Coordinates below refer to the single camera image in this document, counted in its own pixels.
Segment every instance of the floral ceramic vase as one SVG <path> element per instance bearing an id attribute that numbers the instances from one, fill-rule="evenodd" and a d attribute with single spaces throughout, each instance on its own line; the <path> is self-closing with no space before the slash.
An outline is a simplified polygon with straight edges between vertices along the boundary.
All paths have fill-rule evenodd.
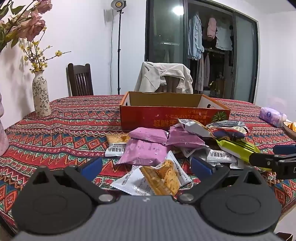
<path id="1" fill-rule="evenodd" d="M 2 96 L 0 93 L 0 117 L 2 117 L 4 114 L 4 108 L 1 103 L 1 100 L 2 100 Z M 8 149 L 8 146 L 9 146 L 8 138 L 4 131 L 3 125 L 0 121 L 0 156 L 2 156 L 4 152 Z"/>
<path id="2" fill-rule="evenodd" d="M 37 118 L 49 116 L 52 112 L 49 106 L 47 81 L 43 77 L 43 71 L 36 72 L 33 79 L 33 100 Z"/>

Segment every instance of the table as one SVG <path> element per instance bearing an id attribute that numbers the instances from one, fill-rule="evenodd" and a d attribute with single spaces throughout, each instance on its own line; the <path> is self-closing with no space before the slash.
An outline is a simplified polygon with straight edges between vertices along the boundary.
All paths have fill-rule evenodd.
<path id="1" fill-rule="evenodd" d="M 11 207 L 29 177 L 40 165 L 62 169 L 69 164 L 81 165 L 95 156 L 103 156 L 108 143 L 106 134 L 126 133 L 121 130 L 119 103 L 123 96 L 66 97 L 51 102 L 52 114 L 36 119 L 34 113 L 6 130 L 10 146 L 0 158 L 0 214 L 13 232 L 17 232 Z M 260 108 L 248 102 L 217 99 L 231 108 L 230 119 L 252 127 L 248 141 L 263 153 L 272 153 L 275 144 L 296 141 L 284 130 L 272 127 L 258 118 Z M 110 184 L 125 175 L 130 165 L 115 165 L 103 158 L 103 169 L 94 183 L 112 189 Z M 182 168 L 199 183 L 186 159 L 178 159 Z M 296 179 L 276 180 L 275 174 L 262 172 L 282 205 L 282 213 L 296 203 Z"/>

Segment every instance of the green snack wrapper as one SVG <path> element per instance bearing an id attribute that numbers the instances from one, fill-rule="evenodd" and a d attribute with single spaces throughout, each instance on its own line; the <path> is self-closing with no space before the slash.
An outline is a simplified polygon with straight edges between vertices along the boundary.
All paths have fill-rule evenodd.
<path id="1" fill-rule="evenodd" d="M 216 140 L 219 147 L 245 162 L 249 162 L 249 157 L 252 153 L 259 153 L 259 149 L 252 143 L 245 140 L 229 141 L 229 140 Z"/>

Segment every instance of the beige jacket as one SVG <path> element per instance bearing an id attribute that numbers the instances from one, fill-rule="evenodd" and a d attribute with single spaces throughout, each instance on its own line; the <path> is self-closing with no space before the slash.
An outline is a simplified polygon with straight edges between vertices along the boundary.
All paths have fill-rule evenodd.
<path id="1" fill-rule="evenodd" d="M 166 79 L 167 81 L 172 79 L 168 77 L 180 79 L 176 90 L 166 90 Z M 164 87 L 162 88 L 164 92 L 193 94 L 190 70 L 183 64 L 143 62 L 135 91 L 156 92 L 160 86 Z"/>

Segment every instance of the lamp head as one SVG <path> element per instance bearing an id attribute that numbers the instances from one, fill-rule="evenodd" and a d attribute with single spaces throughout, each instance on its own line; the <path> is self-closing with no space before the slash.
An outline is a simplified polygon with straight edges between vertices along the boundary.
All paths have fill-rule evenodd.
<path id="1" fill-rule="evenodd" d="M 120 11 L 123 8 L 126 7 L 126 1 L 125 0 L 113 0 L 111 3 L 111 7 L 115 10 L 115 11 Z"/>

